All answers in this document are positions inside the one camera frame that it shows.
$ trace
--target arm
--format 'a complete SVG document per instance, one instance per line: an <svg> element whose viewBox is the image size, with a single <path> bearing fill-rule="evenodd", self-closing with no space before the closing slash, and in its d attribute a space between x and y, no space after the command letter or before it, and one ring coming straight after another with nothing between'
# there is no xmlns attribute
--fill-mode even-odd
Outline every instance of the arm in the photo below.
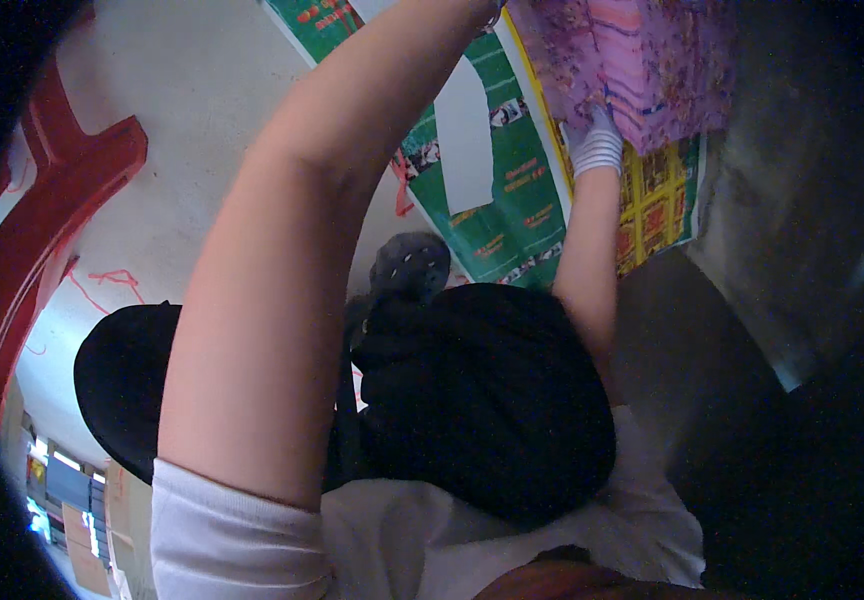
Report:
<svg viewBox="0 0 864 600"><path fill-rule="evenodd" d="M574 201L552 294L591 355L609 404L618 406L622 402L613 385L609 356L616 332L622 137L612 119L597 108L592 130L574 146Z"/></svg>
<svg viewBox="0 0 864 600"><path fill-rule="evenodd" d="M162 459L318 510L366 208L396 145L495 6L402 0L282 102L193 272L162 400Z"/></svg>

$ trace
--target person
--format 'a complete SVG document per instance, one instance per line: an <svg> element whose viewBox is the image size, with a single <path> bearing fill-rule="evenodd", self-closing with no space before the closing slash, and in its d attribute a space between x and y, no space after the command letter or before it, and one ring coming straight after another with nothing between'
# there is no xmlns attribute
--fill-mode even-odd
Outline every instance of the person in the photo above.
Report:
<svg viewBox="0 0 864 600"><path fill-rule="evenodd" d="M551 294L472 284L378 301L356 348L371 416L339 444L368 472L323 485L366 208L496 10L400 0L296 83L247 150L168 358L159 597L720 597L699 589L699 523L611 375L621 137L601 108L571 150Z"/></svg>

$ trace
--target white cloth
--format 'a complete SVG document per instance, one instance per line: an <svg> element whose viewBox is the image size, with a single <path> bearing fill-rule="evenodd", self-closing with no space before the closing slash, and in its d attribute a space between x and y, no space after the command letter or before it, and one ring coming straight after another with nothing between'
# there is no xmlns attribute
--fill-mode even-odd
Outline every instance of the white cloth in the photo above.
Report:
<svg viewBox="0 0 864 600"><path fill-rule="evenodd" d="M588 133L582 135L570 127L566 132L572 177L578 178L595 167L614 167L622 175L622 134L603 106L592 109L592 127Z"/></svg>
<svg viewBox="0 0 864 600"><path fill-rule="evenodd" d="M158 597L461 600L564 545L634 579L700 587L699 522L649 456L631 410L612 414L617 456L602 493L530 533L426 483L352 482L325 494L313 514L156 460Z"/></svg>

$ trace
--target striped glove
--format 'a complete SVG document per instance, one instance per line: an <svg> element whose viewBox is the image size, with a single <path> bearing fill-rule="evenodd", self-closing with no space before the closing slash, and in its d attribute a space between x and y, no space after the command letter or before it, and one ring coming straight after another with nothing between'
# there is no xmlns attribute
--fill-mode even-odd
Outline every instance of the striped glove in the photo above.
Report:
<svg viewBox="0 0 864 600"><path fill-rule="evenodd" d="M584 138L581 132L571 127L567 133L568 153L576 179L590 169L604 166L615 167L621 177L622 135L605 107L595 106L592 109L592 127Z"/></svg>

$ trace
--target wall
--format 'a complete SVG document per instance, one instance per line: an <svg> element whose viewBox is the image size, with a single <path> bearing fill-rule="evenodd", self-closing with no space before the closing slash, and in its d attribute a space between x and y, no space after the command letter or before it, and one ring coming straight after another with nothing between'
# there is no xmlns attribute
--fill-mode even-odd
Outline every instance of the wall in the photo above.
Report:
<svg viewBox="0 0 864 600"><path fill-rule="evenodd" d="M108 456L82 421L71 374L103 316L84 293L105 311L138 296L90 274L126 270L144 302L181 303L242 153L307 66L257 3L118 0L96 3L95 23L70 32L58 67L87 133L135 114L149 136L145 167L81 237L73 277L82 290L62 282L16 371L36 429L102 466ZM395 216L397 190L387 173L355 254L352 293L366 291L376 250L392 234L427 229L417 210Z"/></svg>

